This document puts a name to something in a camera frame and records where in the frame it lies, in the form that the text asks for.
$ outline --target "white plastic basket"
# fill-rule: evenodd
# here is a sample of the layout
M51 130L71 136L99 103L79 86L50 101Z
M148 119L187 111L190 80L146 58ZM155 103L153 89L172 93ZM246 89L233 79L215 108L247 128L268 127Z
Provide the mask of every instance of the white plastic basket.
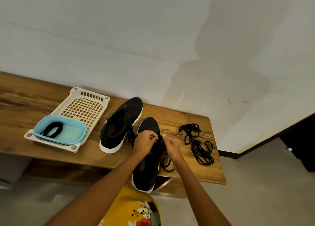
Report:
M51 113L51 115L69 117L73 120L81 121L88 126L85 138L75 145L65 145L39 139L34 136L33 129L26 132L24 138L77 153L104 113L109 100L108 96L74 87L71 89L70 95Z

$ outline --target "black shoe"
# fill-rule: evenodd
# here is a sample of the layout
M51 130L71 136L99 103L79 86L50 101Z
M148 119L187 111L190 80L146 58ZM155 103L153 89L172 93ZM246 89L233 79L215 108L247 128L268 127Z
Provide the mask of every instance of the black shoe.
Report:
M134 169L131 182L135 189L151 193L157 180L160 157L166 151L166 146L160 134L158 123L154 118L145 118L138 128L137 134L144 130L154 131L159 139L154 143L147 156Z
M139 97L126 101L105 122L100 133L100 149L105 153L115 153L122 146L128 129L142 114L143 103Z

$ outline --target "person's right arm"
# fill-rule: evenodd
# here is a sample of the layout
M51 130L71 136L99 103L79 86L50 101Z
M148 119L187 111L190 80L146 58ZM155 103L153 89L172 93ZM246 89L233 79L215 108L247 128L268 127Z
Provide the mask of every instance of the person's right arm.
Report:
M168 156L173 161L175 169L183 180L185 191L198 225L231 226L223 213L203 189L195 174L189 168L180 152L179 146L165 134L163 135L163 140L166 145Z

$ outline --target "person's left hand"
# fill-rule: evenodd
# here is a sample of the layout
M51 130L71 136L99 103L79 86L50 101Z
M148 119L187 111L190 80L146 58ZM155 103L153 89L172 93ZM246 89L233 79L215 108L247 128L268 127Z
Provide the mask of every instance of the person's left hand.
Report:
M144 130L139 133L134 143L134 153L144 158L151 150L153 144L158 140L158 135L151 130Z

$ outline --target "wooden tabletop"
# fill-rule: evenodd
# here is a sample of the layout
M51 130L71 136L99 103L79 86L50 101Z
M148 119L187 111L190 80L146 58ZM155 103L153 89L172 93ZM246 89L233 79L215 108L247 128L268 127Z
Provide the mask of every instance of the wooden tabletop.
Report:
M111 96L103 116L77 153L24 138L29 129L34 128L37 122L61 104L69 95L70 89L71 87L0 72L0 152L109 169L115 168L126 159L132 153L127 139L114 154L106 154L99 148L100 132L105 119L126 101L118 97ZM177 141L184 159L200 181L226 184L209 118L144 104L141 119L148 116L157 120L162 134L166 133ZM178 132L178 128L188 123L199 124L202 130L198 138L200 141L210 140L213 143L211 156L215 160L214 164L200 165L190 146L183 143L185 133ZM179 177L176 171L166 172L162 168L159 175Z

